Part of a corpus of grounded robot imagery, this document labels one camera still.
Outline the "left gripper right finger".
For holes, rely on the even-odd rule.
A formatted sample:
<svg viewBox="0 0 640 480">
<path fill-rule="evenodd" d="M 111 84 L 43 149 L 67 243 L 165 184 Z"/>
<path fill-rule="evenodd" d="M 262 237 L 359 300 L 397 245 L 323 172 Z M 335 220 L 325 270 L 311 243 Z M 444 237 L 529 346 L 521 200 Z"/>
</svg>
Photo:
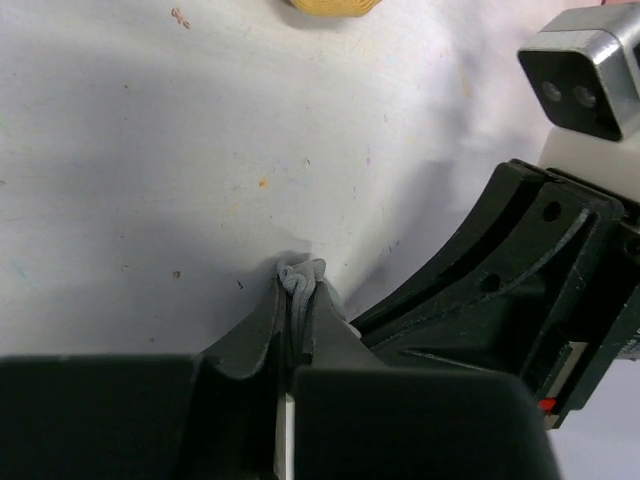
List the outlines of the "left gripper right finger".
<svg viewBox="0 0 640 480">
<path fill-rule="evenodd" d="M 326 283 L 316 288 L 294 323 L 294 366 L 319 369 L 384 369 L 377 358 L 353 332 L 334 305 Z"/>
</svg>

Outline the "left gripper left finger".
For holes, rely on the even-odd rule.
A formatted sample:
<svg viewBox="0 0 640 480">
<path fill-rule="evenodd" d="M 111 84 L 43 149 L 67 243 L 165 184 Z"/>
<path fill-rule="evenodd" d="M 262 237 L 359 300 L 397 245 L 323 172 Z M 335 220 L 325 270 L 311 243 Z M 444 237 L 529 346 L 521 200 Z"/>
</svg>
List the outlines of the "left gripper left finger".
<svg viewBox="0 0 640 480">
<path fill-rule="evenodd" d="M 201 370 L 227 380 L 252 380 L 262 372 L 278 380 L 284 364 L 287 320 L 287 293 L 273 278 L 256 307 L 201 352 Z"/>
</svg>

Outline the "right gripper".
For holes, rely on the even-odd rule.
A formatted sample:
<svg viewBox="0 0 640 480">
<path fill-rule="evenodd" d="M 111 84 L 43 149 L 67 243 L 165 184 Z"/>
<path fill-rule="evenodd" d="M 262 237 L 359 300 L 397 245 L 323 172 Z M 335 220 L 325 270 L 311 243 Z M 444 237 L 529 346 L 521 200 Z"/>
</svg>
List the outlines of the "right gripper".
<svg viewBox="0 0 640 480">
<path fill-rule="evenodd" d="M 519 370 L 551 429 L 639 356 L 639 204 L 502 163 L 446 244 L 355 322 L 385 363 Z"/>
</svg>

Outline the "grey ankle sock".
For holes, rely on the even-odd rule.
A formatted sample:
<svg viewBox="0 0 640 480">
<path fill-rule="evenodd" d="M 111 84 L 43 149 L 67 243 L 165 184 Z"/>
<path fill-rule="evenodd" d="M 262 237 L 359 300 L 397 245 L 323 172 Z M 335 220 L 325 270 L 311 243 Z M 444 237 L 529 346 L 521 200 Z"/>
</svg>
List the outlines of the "grey ankle sock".
<svg viewBox="0 0 640 480">
<path fill-rule="evenodd" d="M 278 280 L 290 298 L 290 343 L 291 354 L 296 357 L 301 352 L 304 325 L 310 302 L 316 287 L 324 284 L 327 287 L 330 303 L 339 317 L 357 337 L 361 333 L 346 321 L 344 303 L 335 288 L 325 279 L 326 261 L 309 256 L 283 256 L 276 265 Z"/>
</svg>

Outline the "yellow ankle sock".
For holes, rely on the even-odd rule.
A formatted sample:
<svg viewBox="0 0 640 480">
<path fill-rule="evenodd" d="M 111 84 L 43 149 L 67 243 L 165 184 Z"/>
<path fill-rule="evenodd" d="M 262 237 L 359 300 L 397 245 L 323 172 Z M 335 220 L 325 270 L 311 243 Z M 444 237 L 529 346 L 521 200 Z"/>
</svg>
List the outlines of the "yellow ankle sock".
<svg viewBox="0 0 640 480">
<path fill-rule="evenodd" d="M 329 18 L 357 18 L 368 14 L 380 0 L 288 0 L 306 14 Z"/>
</svg>

